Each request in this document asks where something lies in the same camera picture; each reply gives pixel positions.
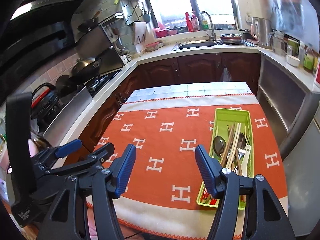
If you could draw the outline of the green plastic utensil tray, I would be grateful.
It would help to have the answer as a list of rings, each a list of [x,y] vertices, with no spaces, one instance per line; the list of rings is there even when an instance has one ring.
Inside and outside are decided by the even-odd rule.
[[[245,155],[245,149],[247,145],[251,145],[251,153],[247,166],[247,174],[249,178],[254,177],[254,150],[253,150],[253,130],[251,125],[251,117],[249,111],[236,110],[236,109],[224,109],[217,108],[215,110],[215,121],[212,132],[212,138],[210,142],[209,156],[217,159],[219,162],[221,161],[221,157],[217,156],[213,150],[213,139],[219,135],[223,137],[227,144],[227,140],[229,137],[229,133],[232,125],[235,123],[235,129],[237,127],[237,123],[241,123],[241,131],[239,135],[238,145],[236,147],[234,159],[232,162],[231,169],[236,174],[241,170],[241,163],[243,157]],[[227,154],[226,164],[231,152],[232,144]]]

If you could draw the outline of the bamboo chopstick red band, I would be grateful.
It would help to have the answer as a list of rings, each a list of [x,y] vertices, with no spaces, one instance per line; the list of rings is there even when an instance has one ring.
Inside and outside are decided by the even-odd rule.
[[[232,166],[232,162],[233,162],[233,159],[234,159],[236,147],[238,145],[240,131],[241,131],[241,123],[237,123],[236,131],[234,133],[234,140],[233,140],[231,152],[230,152],[227,164],[226,164],[226,168],[228,168],[228,169],[231,169],[231,166]]]

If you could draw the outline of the black frying pan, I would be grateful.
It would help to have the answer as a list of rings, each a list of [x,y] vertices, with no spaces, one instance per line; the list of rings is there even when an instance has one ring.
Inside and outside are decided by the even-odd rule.
[[[81,33],[89,33],[92,29],[94,29],[98,25],[99,23],[98,16],[100,15],[101,12],[102,12],[102,9],[100,8],[92,18],[81,23],[77,27],[77,30]]]

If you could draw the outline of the steel electric kettle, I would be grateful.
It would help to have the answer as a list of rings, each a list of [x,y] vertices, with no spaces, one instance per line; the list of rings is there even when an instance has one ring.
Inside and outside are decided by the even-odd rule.
[[[256,39],[258,45],[270,49],[271,21],[265,18],[252,17],[251,35]]]

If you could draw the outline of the bamboo chopstick brown band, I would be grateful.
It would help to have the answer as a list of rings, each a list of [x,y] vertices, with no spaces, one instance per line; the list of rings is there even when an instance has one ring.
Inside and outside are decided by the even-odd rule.
[[[226,144],[226,147],[225,147],[224,152],[223,152],[222,157],[221,157],[220,164],[221,164],[222,167],[225,167],[225,164],[226,164],[227,154],[228,154],[228,151],[229,151],[230,146],[231,146],[232,141],[233,141],[234,129],[235,129],[235,123],[231,127],[231,130],[230,130],[230,133],[229,133],[229,137],[228,137],[228,140],[227,140],[227,144]]]

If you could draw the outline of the black wok with lid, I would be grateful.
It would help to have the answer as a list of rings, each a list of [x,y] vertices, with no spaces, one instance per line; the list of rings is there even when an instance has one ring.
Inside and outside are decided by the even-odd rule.
[[[69,79],[73,83],[85,83],[94,77],[100,76],[101,62],[101,57],[78,58],[76,65],[71,70]]]

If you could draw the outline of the steel dishwasher appliance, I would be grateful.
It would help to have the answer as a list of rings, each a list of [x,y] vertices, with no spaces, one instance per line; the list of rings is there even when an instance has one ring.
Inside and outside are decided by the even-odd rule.
[[[285,159],[316,114],[319,88],[307,85],[280,62],[262,55],[257,99]]]

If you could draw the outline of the dark wood kitchen cabinets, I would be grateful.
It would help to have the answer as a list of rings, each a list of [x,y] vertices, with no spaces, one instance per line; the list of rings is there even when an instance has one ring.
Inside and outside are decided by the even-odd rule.
[[[173,57],[138,65],[102,100],[98,110],[89,118],[80,134],[82,147],[68,156],[64,164],[84,160],[93,152],[117,111],[135,90],[218,82],[221,80],[223,69],[227,68],[232,81],[247,83],[250,90],[256,94],[260,63],[261,55],[256,53],[213,53]]]

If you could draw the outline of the orange H-pattern cloth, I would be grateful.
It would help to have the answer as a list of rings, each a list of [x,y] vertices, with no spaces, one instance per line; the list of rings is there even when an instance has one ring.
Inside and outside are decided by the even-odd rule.
[[[136,147],[136,161],[125,193],[114,201],[121,224],[169,238],[207,237],[215,210],[196,202],[202,179],[195,148],[210,148],[217,108],[249,111],[254,173],[266,177],[282,206],[287,207],[278,146],[254,94],[132,97],[98,142],[98,147],[114,144],[113,158],[120,157],[128,144]]]

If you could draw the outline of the white ceramic spoon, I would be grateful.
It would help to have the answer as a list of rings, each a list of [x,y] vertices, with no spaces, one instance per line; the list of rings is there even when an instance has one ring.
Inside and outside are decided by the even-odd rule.
[[[247,145],[246,149],[245,149],[245,155],[244,155],[242,163],[241,163],[241,170],[242,170],[243,177],[248,177],[247,166],[248,166],[250,153],[251,153],[251,145]]]

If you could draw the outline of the kitchen sink faucet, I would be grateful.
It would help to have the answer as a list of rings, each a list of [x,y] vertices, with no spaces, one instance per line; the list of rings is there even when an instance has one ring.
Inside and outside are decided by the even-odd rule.
[[[207,25],[210,27],[210,30],[211,30],[211,34],[209,34],[209,39],[212,40],[213,42],[216,42],[217,41],[217,38],[216,38],[216,33],[215,33],[215,30],[214,30],[214,25],[213,25],[213,22],[212,22],[212,17],[210,15],[210,13],[206,12],[206,11],[201,11],[199,13],[199,18],[201,20],[201,22],[203,22],[202,18],[203,18],[203,15],[206,15],[207,18],[208,18],[208,23]]]

